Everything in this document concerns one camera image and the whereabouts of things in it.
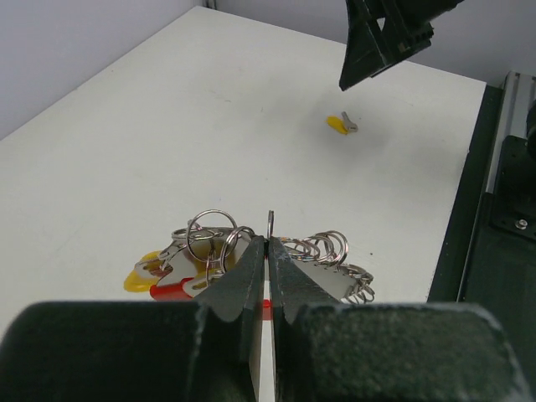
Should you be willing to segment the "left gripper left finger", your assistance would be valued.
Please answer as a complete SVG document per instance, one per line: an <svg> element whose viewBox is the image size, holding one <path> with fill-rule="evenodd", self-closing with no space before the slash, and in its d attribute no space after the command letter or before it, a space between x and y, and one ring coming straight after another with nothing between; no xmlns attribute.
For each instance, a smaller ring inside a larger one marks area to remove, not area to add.
<svg viewBox="0 0 536 402"><path fill-rule="evenodd" d="M253 364L240 306L220 317L191 301L47 301L25 308L1 343L4 401L213 401L209 387Z"/></svg>

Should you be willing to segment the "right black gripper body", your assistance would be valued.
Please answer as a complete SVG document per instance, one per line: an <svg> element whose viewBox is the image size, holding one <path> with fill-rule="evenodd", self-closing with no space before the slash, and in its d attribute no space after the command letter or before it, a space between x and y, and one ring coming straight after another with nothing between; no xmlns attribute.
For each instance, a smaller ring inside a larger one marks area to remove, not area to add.
<svg viewBox="0 0 536 402"><path fill-rule="evenodd" d="M463 0L400 0L396 2L405 27L410 34L408 44L412 54L431 46L434 35L431 21L450 12Z"/></svg>

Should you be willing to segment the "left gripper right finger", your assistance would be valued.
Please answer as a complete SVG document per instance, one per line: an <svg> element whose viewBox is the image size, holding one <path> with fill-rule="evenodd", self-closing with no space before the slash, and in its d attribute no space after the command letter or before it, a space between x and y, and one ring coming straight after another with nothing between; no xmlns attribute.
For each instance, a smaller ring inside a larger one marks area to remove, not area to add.
<svg viewBox="0 0 536 402"><path fill-rule="evenodd" d="M345 304L267 245L279 401L529 401L500 322L456 302Z"/></svg>

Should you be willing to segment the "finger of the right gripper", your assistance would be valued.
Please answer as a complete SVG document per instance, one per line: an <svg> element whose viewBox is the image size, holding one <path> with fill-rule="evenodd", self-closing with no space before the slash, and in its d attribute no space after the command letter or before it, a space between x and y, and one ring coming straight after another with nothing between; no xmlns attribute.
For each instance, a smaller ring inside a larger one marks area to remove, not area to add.
<svg viewBox="0 0 536 402"><path fill-rule="evenodd" d="M402 61L398 1L347 1L348 40L339 88L350 89Z"/></svg>

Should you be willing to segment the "yellow headed key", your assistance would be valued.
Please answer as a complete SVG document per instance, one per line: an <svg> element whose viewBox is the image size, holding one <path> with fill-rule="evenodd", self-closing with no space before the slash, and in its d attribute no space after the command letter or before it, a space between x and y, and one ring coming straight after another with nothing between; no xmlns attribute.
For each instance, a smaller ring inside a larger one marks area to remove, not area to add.
<svg viewBox="0 0 536 402"><path fill-rule="evenodd" d="M358 125L353 122L346 111L341 116L328 116L326 123L340 134L347 135L358 131Z"/></svg>

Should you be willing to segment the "keyring holder with rings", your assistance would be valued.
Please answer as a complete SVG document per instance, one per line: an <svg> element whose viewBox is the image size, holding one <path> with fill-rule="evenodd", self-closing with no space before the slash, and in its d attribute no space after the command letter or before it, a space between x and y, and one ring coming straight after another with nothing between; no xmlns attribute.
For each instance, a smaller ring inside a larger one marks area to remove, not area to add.
<svg viewBox="0 0 536 402"><path fill-rule="evenodd" d="M263 322L271 317L270 286L265 279L267 240L256 244L254 230L239 226L222 212L228 226L202 226L201 212L183 229L171 234L171 244L144 255L123 283L131 293L147 292L155 301L190 301L201 296L222 318L230 319L232 302L240 312L239 340L254 366L244 380L235 380L230 371L219 373L209 387L209 400L249 401L257 399L260 387L260 357ZM304 275L320 286L330 299L351 305L373 302L373 276L347 262L349 243L344 234L328 230L304 239L282 237L280 242Z"/></svg>

